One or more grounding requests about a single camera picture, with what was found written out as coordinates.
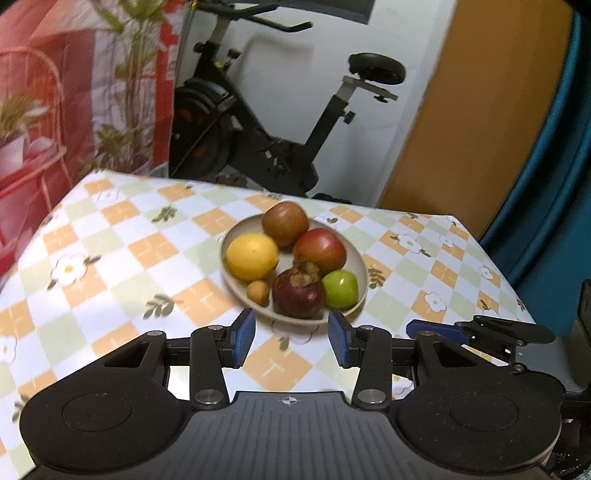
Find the ceramic plate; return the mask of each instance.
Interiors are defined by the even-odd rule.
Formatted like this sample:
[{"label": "ceramic plate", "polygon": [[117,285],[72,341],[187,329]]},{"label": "ceramic plate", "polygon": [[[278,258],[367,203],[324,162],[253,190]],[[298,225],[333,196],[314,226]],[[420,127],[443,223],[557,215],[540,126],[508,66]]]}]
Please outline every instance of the ceramic plate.
[{"label": "ceramic plate", "polygon": [[[228,270],[226,263],[224,262],[224,256],[226,253],[226,249],[232,243],[232,241],[245,233],[263,233],[262,225],[261,225],[261,218],[262,215],[255,215],[249,218],[245,218],[241,222],[237,223],[234,227],[232,227],[226,235],[222,239],[222,248],[220,250],[220,255],[222,256],[222,275],[226,284],[232,291],[232,293],[240,299],[240,301],[247,305],[248,307],[252,308],[255,312],[271,319],[277,320],[278,322],[289,323],[292,325],[320,325],[322,323],[326,323],[328,321],[328,314],[329,309],[323,308],[317,318],[314,319],[298,319],[293,317],[288,317],[285,315],[281,315],[273,309],[273,299],[272,296],[269,296],[269,305],[266,307],[262,307],[252,300],[247,298],[246,296],[246,287],[248,286],[248,282],[243,282],[238,280],[237,278],[233,277],[230,271]],[[363,258],[361,258],[361,254],[357,251],[357,249],[353,246],[351,242],[349,242],[345,237],[343,237],[340,233],[336,232],[329,226],[324,223],[317,222],[316,220],[309,219],[310,221],[310,229],[313,228],[326,228],[331,230],[339,237],[339,240],[343,242],[345,249],[347,250],[347,263],[343,267],[345,270],[349,270],[357,277],[357,282],[359,284],[359,301],[355,306],[343,311],[343,314],[349,315],[357,310],[363,301],[365,300],[365,296],[367,295],[368,285],[369,285],[369,273],[368,269],[365,266]],[[265,279],[269,286],[273,284],[273,280],[275,277],[291,268],[293,265],[293,256],[291,255],[290,249],[282,249],[280,250],[279,254],[279,264],[277,265],[276,269],[269,274],[269,276]]]}]

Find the brown fruit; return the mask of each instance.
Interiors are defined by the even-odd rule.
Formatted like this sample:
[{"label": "brown fruit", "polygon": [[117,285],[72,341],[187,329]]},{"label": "brown fruit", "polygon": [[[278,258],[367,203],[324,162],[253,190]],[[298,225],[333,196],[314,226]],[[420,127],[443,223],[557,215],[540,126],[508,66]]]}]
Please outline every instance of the brown fruit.
[{"label": "brown fruit", "polygon": [[250,282],[246,288],[246,296],[254,303],[265,306],[269,303],[269,285],[263,280]]},{"label": "brown fruit", "polygon": [[310,227],[305,211],[294,202],[281,202],[270,208],[261,223],[279,248],[292,246]]}]

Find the apple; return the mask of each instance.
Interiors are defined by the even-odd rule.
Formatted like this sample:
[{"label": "apple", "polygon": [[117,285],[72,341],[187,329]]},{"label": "apple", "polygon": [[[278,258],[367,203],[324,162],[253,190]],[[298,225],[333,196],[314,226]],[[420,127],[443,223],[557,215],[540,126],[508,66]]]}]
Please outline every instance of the apple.
[{"label": "apple", "polygon": [[347,270],[334,270],[322,279],[326,304],[334,309],[345,309],[357,303],[357,277]]},{"label": "apple", "polygon": [[345,246],[326,228],[308,230],[295,243],[292,253],[294,258],[318,265],[320,275],[343,268],[347,261]]},{"label": "apple", "polygon": [[262,216],[261,224],[279,248],[291,247],[310,227],[304,209],[294,202],[281,202],[270,208]]}]

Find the bike seat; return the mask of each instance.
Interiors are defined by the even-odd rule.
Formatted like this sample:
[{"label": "bike seat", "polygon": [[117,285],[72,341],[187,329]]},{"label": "bike seat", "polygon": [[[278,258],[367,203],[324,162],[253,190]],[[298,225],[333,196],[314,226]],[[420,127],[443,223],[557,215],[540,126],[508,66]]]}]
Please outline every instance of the bike seat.
[{"label": "bike seat", "polygon": [[398,85],[406,77],[406,69],[398,60],[377,53],[356,53],[349,57],[349,71],[363,80]]}]

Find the white wall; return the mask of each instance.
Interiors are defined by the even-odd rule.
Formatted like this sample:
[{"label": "white wall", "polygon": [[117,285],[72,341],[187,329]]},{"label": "white wall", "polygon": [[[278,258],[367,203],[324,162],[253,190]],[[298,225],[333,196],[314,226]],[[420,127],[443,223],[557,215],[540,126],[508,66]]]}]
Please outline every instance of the white wall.
[{"label": "white wall", "polygon": [[[390,90],[398,101],[379,103],[356,90],[350,125],[338,122],[314,165],[320,181],[311,192],[325,192],[373,206],[388,180],[412,126],[447,27],[455,0],[376,0],[369,25],[338,17],[279,8],[262,15],[293,25],[310,20],[314,27],[282,33],[240,20],[228,29],[220,54],[243,51],[230,76],[271,135],[304,142],[332,94],[348,74],[348,57],[368,51],[399,60],[407,79]],[[213,15],[196,12],[179,84],[193,74],[193,46],[205,40]]]}]

